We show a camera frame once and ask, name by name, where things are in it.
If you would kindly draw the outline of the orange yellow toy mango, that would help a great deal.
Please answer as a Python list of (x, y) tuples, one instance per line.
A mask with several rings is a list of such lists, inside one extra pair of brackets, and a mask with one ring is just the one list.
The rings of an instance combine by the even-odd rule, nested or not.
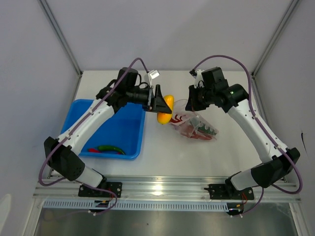
[(164, 96), (158, 104), (157, 121), (160, 124), (167, 124), (172, 119), (174, 110), (174, 96)]

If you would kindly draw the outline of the blue plastic bin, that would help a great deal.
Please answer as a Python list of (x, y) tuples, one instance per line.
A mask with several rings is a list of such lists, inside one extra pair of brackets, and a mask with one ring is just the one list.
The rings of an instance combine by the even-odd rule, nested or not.
[[(108, 119), (85, 143), (80, 156), (88, 158), (112, 158), (133, 160), (141, 150), (145, 111), (140, 104), (127, 103)], [(120, 148), (124, 154), (116, 151), (91, 152), (100, 146)]]

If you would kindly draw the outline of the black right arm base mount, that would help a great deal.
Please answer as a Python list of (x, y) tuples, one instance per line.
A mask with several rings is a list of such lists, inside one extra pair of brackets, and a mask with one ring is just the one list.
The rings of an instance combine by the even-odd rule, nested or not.
[(204, 188), (209, 193), (211, 200), (254, 200), (251, 187), (244, 190), (236, 190), (226, 184), (208, 184)]

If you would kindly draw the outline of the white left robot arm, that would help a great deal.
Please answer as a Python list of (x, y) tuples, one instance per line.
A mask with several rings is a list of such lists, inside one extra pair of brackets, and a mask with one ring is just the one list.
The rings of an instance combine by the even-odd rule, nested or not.
[(103, 196), (107, 190), (105, 177), (87, 167), (79, 154), (90, 137), (127, 103), (140, 104), (146, 112), (171, 115), (173, 109), (163, 98), (160, 85), (152, 86), (153, 79), (159, 75), (157, 70), (149, 71), (137, 85), (138, 71), (122, 68), (70, 128), (57, 138), (48, 137), (44, 141), (44, 164), (64, 179), (89, 186), (95, 196)]

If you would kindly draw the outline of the dark green toy cucumber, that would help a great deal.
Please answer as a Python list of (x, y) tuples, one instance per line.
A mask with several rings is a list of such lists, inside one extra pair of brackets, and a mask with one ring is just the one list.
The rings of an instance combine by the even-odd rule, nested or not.
[(198, 118), (192, 118), (189, 122), (194, 127), (194, 130), (199, 133), (205, 133), (212, 136), (215, 136), (218, 133), (218, 131), (207, 121), (203, 121)]

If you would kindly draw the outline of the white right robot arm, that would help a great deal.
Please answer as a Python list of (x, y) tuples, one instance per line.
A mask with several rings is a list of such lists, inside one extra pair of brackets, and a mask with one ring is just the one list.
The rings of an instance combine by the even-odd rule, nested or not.
[(288, 148), (260, 120), (250, 101), (250, 96), (240, 84), (229, 85), (222, 69), (214, 67), (205, 71), (191, 70), (195, 82), (189, 86), (189, 98), (185, 110), (203, 111), (210, 105), (221, 108), (242, 128), (249, 138), (261, 164), (230, 176), (225, 194), (237, 198), (248, 187), (267, 188), (293, 170), (300, 157), (297, 148)]

